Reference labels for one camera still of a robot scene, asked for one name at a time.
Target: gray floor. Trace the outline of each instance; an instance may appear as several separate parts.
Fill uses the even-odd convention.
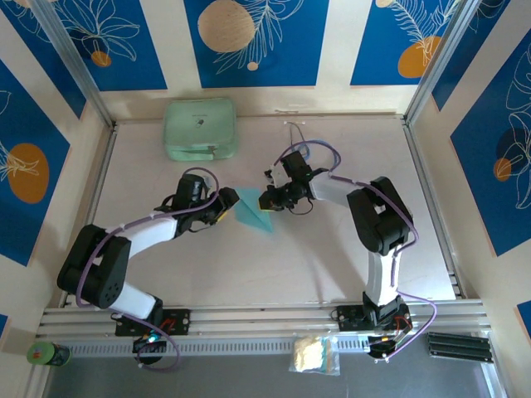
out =
[[[290,356],[188,357],[181,369],[155,374],[131,358],[74,359],[55,369],[46,398],[441,398],[487,397],[481,365],[430,358],[420,339],[391,363],[341,356],[341,376],[296,374]]]

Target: orange circle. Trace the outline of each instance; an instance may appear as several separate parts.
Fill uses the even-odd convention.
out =
[[[110,59],[109,54],[103,51],[94,51],[90,56],[92,62],[101,68],[106,68],[110,66],[112,60]]]
[[[15,196],[31,205],[41,201],[50,180],[44,152],[32,143],[19,143],[9,152],[7,163],[12,168],[7,179]]]
[[[511,177],[511,162],[506,158],[501,158],[494,164],[494,176],[498,181],[504,182]]]
[[[411,79],[424,75],[428,62],[433,57],[440,42],[439,36],[429,36],[423,41],[409,46],[400,56],[398,73]]]

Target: teal paper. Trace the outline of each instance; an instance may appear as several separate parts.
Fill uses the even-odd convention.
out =
[[[268,211],[260,210],[258,188],[236,188],[240,201],[234,207],[236,219],[247,226],[254,226],[259,230],[273,232],[273,225]]]

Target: metal frame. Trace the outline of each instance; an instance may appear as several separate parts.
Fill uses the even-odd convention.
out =
[[[455,13],[455,16],[451,19],[445,34],[442,37],[441,42],[444,46],[438,46],[436,52],[424,72],[424,76],[421,78],[412,101],[407,106],[404,113],[404,120],[406,124],[411,127],[411,124],[415,122],[419,113],[422,111],[422,107],[426,101],[430,98],[431,92],[435,87],[436,82],[441,77],[443,70],[446,68],[448,61],[454,54],[455,48],[463,37],[466,29],[469,26],[472,17],[480,6],[482,0],[461,0],[460,6]]]
[[[81,93],[94,106],[103,123],[109,128],[114,127],[114,120],[101,98],[100,91],[92,75],[87,69],[85,62],[81,59],[80,53],[76,50],[51,3],[47,0],[28,0],[28,3],[33,15],[38,23],[41,24],[42,30],[48,36],[50,43],[54,46],[66,69],[74,78]]]
[[[437,239],[439,240],[442,256],[445,259],[446,268],[448,269],[451,279],[455,280],[455,284],[452,280],[452,284],[454,284],[456,287],[455,290],[457,290],[455,295],[458,298],[466,298],[466,291],[463,289],[463,286],[460,282],[459,270],[455,266],[455,250],[448,235],[445,222],[441,217],[441,209],[436,199],[435,190],[431,184],[431,179],[429,178],[426,170],[426,162],[424,161],[421,151],[418,148],[417,137],[414,134],[412,125],[406,123],[404,119],[402,120],[402,127],[404,129],[404,134],[406,135],[407,145],[409,146],[409,150],[412,154],[413,164],[417,170],[422,191],[424,192],[424,197],[426,199],[428,211],[430,212],[431,221],[433,222],[435,233],[437,235]]]
[[[83,60],[62,27],[53,7],[47,0],[29,0],[42,24],[44,32],[60,54],[83,94],[95,106],[99,116],[108,126],[115,126],[109,111],[105,107]],[[455,252],[441,218],[440,209],[429,177],[426,173],[422,155],[412,123],[422,106],[431,95],[431,90],[451,58],[457,43],[464,33],[470,19],[481,0],[461,2],[456,17],[451,21],[443,38],[444,46],[439,46],[434,61],[428,66],[417,91],[403,118],[404,134],[412,153],[417,174],[424,191],[426,203],[431,214],[436,234],[441,245],[456,294],[465,297],[455,267]],[[105,149],[95,190],[90,201],[86,222],[92,222],[105,176],[110,164],[114,142],[118,129],[114,128]],[[78,357],[130,357],[131,337],[116,337],[114,321],[107,311],[77,308],[72,296],[65,296],[63,308],[45,310],[37,330],[37,340],[48,340],[65,344],[72,348]],[[291,351],[290,342],[298,334],[328,334],[339,336],[342,352],[366,352],[367,333],[339,332],[338,324],[331,318],[334,309],[343,303],[314,303],[301,305],[268,305],[240,307],[194,307],[192,310],[189,335],[176,337],[183,355],[260,355],[287,353]],[[437,301],[438,316],[431,325],[431,331],[472,333],[491,337],[490,322],[480,300],[462,299]],[[431,316],[431,307],[424,303],[408,303],[417,332]],[[172,349],[154,355],[175,355]],[[492,396],[506,396],[503,381],[493,365],[483,365],[485,379]],[[34,366],[30,383],[24,396],[41,396],[47,377],[47,368]]]
[[[435,301],[438,315],[430,330],[437,332],[489,332],[490,322],[481,300]],[[291,337],[294,334],[339,333],[331,313],[340,304],[326,303],[283,306],[191,307],[188,336],[193,338],[245,339]],[[413,332],[431,316],[432,308],[422,302],[410,302]],[[114,335],[115,322],[110,312],[93,308],[48,308],[37,330],[37,339],[55,342],[120,340]],[[375,335],[374,332],[341,332],[344,336]]]

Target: black bracket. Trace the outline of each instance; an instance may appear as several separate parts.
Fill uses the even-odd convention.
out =
[[[431,357],[493,362],[489,339],[484,337],[429,332],[428,349]]]
[[[363,304],[339,305],[336,308],[340,332],[371,332],[374,330],[402,330],[396,317],[409,319],[409,307],[397,296],[391,303],[377,307],[363,292]]]
[[[170,336],[187,336],[190,328],[190,312],[189,309],[163,309],[162,321],[157,326],[162,325],[163,330]],[[114,331],[116,336],[142,337],[150,332],[149,328],[127,318],[113,319],[116,321]]]

